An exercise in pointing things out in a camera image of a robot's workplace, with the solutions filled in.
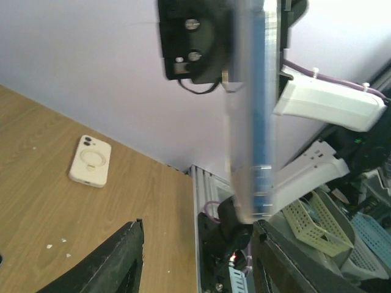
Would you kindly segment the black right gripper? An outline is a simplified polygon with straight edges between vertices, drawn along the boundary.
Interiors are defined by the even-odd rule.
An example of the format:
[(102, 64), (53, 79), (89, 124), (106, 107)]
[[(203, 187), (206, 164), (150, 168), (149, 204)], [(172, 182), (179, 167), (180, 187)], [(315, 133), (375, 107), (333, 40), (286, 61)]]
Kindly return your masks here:
[(221, 81), (232, 51), (233, 1), (157, 2), (166, 78)]

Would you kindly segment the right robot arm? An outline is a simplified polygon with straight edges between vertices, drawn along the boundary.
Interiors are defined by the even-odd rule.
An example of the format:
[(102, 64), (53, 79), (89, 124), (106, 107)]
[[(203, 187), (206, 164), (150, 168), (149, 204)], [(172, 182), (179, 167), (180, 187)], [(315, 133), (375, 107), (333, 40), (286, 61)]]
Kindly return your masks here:
[(246, 292), (233, 257), (248, 249), (256, 292), (358, 292), (300, 251), (270, 219), (323, 184), (390, 155), (390, 100), (369, 85), (284, 57), (307, 1), (158, 1), (168, 80), (226, 92), (233, 195), (197, 214), (199, 292)]

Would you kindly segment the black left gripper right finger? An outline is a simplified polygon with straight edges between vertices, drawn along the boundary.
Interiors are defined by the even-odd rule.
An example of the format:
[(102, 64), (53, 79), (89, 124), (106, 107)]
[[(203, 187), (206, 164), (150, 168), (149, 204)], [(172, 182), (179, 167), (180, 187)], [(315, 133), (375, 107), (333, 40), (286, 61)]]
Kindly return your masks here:
[(362, 292), (300, 251), (265, 220), (253, 225), (252, 263), (255, 292)]

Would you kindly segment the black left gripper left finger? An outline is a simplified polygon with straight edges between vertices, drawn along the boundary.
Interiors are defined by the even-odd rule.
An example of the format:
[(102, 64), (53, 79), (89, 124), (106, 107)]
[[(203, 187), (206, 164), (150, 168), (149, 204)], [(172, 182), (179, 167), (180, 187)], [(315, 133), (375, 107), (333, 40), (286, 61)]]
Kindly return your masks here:
[(69, 271), (41, 288), (47, 293), (138, 293), (143, 267), (141, 219), (125, 223)]

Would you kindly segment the blue magsafe phone case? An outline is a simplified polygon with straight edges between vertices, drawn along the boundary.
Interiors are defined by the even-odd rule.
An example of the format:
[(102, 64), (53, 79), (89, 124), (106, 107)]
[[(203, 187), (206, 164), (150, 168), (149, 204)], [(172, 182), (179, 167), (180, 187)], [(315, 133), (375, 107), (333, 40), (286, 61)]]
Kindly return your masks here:
[(234, 1), (233, 49), (226, 88), (234, 205), (242, 223), (271, 215), (278, 98), (278, 1)]

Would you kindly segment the white phone stand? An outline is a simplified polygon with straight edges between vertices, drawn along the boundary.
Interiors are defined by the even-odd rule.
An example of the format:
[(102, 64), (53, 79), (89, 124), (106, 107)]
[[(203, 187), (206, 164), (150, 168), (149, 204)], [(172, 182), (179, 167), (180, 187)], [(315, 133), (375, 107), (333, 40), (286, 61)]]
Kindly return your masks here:
[(68, 177), (81, 184), (102, 188), (108, 179), (112, 147), (90, 135), (81, 136)]

